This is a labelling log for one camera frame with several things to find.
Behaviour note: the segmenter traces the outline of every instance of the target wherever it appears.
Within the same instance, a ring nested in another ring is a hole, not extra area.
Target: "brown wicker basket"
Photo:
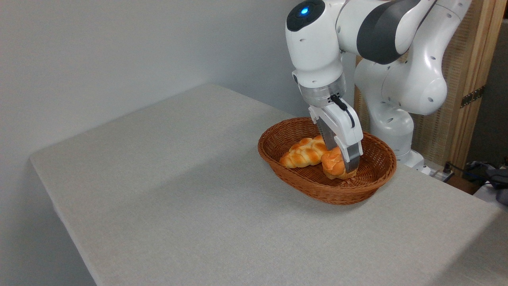
[[[294,143],[318,135],[318,128],[309,117],[284,120],[261,135],[258,151],[281,180],[312,198],[334,205],[355,204],[371,197],[395,173],[397,160],[392,149],[366,132],[358,172],[351,179],[330,180],[321,164],[289,169],[279,163]]]

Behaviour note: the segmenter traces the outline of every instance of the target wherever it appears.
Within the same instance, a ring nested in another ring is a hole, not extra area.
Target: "white wall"
[[[93,285],[33,152],[206,82],[306,116],[284,37],[299,2],[1,0],[0,285]]]

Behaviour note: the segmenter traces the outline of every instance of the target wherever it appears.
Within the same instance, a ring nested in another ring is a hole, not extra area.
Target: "bread roll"
[[[327,151],[321,157],[321,163],[323,165],[323,172],[330,179],[349,179],[356,175],[358,169],[346,173],[344,160],[339,147],[333,148],[331,151]]]
[[[327,151],[321,135],[316,138],[303,138],[291,146],[279,162],[287,168],[303,168],[321,163],[321,156]]]

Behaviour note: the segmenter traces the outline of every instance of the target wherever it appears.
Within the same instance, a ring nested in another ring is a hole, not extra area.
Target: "power strip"
[[[430,168],[429,175],[442,182],[448,181],[454,175],[454,172],[451,169],[445,169],[443,166],[436,163],[426,162],[426,165]]]
[[[448,172],[445,173],[444,169],[438,170],[436,173],[434,173],[434,175],[432,175],[432,177],[442,182],[446,182],[454,175],[452,170],[448,169],[447,171]]]

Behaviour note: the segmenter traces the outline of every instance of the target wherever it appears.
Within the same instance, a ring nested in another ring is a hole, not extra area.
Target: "electrical cable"
[[[449,161],[447,161],[447,162],[446,162],[446,164],[449,164],[449,165],[450,165],[450,166],[452,166],[453,168],[455,168],[455,169],[457,169],[457,170],[459,170],[459,171],[463,172],[464,174],[466,174],[466,175],[468,175],[468,176],[471,176],[471,177],[477,178],[477,179],[482,180],[482,181],[484,181],[484,182],[489,181],[489,182],[491,182],[491,183],[496,183],[496,184],[500,184],[500,185],[506,185],[506,183],[505,183],[505,182],[497,181],[497,180],[494,180],[494,179],[488,179],[488,178],[485,178],[485,177],[483,177],[483,176],[479,176],[479,175],[476,175],[476,174],[470,173],[470,172],[468,172],[468,171],[466,171],[466,170],[464,170],[464,169],[462,169],[462,168],[459,168],[459,167],[457,167],[457,166],[453,165],[453,164],[452,164],[451,162],[449,162]]]

